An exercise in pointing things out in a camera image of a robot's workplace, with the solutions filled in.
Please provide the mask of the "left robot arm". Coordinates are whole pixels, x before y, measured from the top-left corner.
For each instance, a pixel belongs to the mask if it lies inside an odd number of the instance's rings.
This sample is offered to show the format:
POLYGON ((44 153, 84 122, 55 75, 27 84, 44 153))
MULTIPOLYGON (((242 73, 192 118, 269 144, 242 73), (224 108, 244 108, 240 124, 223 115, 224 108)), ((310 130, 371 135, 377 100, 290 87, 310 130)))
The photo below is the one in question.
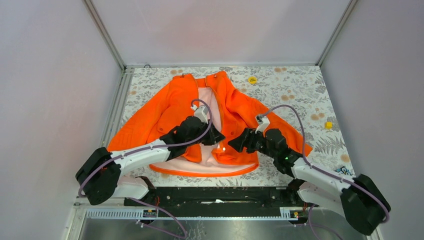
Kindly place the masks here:
POLYGON ((154 186, 144 176, 131 178, 126 176, 127 173, 178 158, 190 146, 212 146, 224 139, 225 136, 210 121, 189 116, 151 143, 112 152, 100 147, 75 175, 80 184, 78 193, 93 206, 110 198, 134 198, 148 206, 155 200, 154 186))

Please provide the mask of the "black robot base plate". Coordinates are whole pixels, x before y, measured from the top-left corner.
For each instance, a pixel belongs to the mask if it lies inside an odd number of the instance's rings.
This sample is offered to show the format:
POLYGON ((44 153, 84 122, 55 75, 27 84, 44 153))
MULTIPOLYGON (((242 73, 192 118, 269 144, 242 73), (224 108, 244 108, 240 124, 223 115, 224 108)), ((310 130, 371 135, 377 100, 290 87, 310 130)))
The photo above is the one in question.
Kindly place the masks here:
POLYGON ((156 187, 150 189, 141 201, 155 207, 172 210, 182 209, 259 209, 284 208, 294 210, 299 216, 311 203, 301 200, 298 193, 288 187, 156 187))

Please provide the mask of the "orange zip jacket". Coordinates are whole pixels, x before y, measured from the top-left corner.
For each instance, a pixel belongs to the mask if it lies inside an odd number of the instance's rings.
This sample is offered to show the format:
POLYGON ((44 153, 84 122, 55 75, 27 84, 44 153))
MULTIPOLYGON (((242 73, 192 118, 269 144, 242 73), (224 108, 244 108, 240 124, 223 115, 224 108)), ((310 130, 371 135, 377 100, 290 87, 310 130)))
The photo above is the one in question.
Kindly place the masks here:
POLYGON ((267 114, 270 129, 279 129, 288 146, 309 154, 301 134, 259 100, 236 89, 227 73, 220 71, 205 78, 178 75, 145 103, 110 141, 108 151, 123 151, 153 142, 193 114, 191 102, 207 103, 213 125, 225 139, 219 144, 192 145, 182 156, 151 164, 156 172, 186 177, 231 177, 243 175, 259 166, 257 153, 237 152, 228 142, 245 128, 256 128, 256 116, 267 114))

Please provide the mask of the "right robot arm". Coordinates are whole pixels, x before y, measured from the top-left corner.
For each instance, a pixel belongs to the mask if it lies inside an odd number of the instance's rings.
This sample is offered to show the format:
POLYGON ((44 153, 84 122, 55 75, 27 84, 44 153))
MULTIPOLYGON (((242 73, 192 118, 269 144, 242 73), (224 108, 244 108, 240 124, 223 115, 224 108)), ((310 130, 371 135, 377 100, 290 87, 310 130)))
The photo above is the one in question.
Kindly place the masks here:
POLYGON ((388 220, 391 206, 370 177, 364 174, 353 177, 307 164, 304 156, 290 148, 276 128, 266 133, 245 128, 228 144, 239 153, 259 152, 272 158, 279 172, 292 177, 286 198, 293 206, 306 202, 331 210, 367 236, 388 220))

